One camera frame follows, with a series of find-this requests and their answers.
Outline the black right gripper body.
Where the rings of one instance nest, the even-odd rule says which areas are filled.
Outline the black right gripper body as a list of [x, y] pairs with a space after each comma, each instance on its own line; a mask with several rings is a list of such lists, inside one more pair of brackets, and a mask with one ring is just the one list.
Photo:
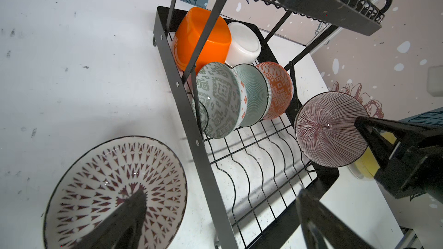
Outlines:
[[443, 201], [443, 148], [429, 146], [404, 149], [397, 145], [374, 179], [394, 198], [411, 199], [429, 194]]

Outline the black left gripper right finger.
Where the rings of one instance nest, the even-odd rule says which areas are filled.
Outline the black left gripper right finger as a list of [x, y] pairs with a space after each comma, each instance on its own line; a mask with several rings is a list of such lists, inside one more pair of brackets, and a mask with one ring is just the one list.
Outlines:
[[372, 246], [336, 217], [318, 198], [302, 189], [296, 209], [308, 249], [371, 249]]

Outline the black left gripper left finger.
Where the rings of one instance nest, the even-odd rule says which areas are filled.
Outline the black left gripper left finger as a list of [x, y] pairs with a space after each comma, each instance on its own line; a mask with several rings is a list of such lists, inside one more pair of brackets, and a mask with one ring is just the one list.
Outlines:
[[135, 192], [92, 232], [74, 246], [75, 249], [136, 249], [141, 238], [146, 195]]

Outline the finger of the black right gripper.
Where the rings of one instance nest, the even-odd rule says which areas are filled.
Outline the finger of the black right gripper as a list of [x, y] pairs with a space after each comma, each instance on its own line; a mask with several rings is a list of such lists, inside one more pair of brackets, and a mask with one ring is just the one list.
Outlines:
[[413, 145], [442, 145], [443, 127], [409, 122], [377, 119], [365, 116], [357, 117], [354, 123], [361, 136], [369, 145], [386, 144], [384, 137], [377, 130], [392, 133], [398, 141], [410, 140]]
[[387, 171], [389, 171], [390, 157], [393, 151], [399, 146], [397, 136], [388, 131], [379, 132], [372, 127], [360, 127], [359, 131], [368, 143], [368, 147], [373, 152], [380, 169], [374, 176], [374, 179], [380, 180]]

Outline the red patterned ceramic bowl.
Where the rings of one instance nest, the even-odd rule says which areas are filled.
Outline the red patterned ceramic bowl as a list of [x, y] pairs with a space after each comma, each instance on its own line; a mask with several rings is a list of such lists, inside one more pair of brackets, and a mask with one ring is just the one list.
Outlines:
[[262, 62], [256, 68], [268, 80], [272, 93], [271, 105], [263, 119], [275, 119], [285, 113], [293, 99], [293, 82], [288, 72], [278, 63]]

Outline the green patterned ceramic bowl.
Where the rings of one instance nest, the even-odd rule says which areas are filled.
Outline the green patterned ceramic bowl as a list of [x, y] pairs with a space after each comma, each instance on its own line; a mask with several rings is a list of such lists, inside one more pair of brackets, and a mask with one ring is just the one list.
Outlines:
[[240, 126], [247, 112], [244, 83], [227, 65], [212, 62], [201, 68], [196, 84], [198, 101], [207, 118], [205, 134], [215, 139], [228, 136]]

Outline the white ceramic bowl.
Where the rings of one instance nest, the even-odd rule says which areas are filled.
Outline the white ceramic bowl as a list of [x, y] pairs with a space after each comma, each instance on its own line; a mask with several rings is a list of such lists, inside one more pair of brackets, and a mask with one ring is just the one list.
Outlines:
[[231, 67], [240, 64], [252, 64], [261, 53], [261, 44], [257, 35], [245, 24], [228, 24], [231, 44], [225, 63]]

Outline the orange plastic bowl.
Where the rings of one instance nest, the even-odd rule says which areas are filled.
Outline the orange plastic bowl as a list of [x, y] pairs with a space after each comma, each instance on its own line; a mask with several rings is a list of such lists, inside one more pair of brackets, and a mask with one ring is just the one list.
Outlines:
[[[178, 27], [173, 38], [172, 47], [176, 65], [180, 70], [186, 70], [210, 14], [209, 10], [203, 8], [191, 8]], [[218, 17], [196, 61], [196, 72], [199, 72], [203, 66], [211, 62], [224, 63], [231, 41], [232, 37], [228, 24], [222, 17]]]

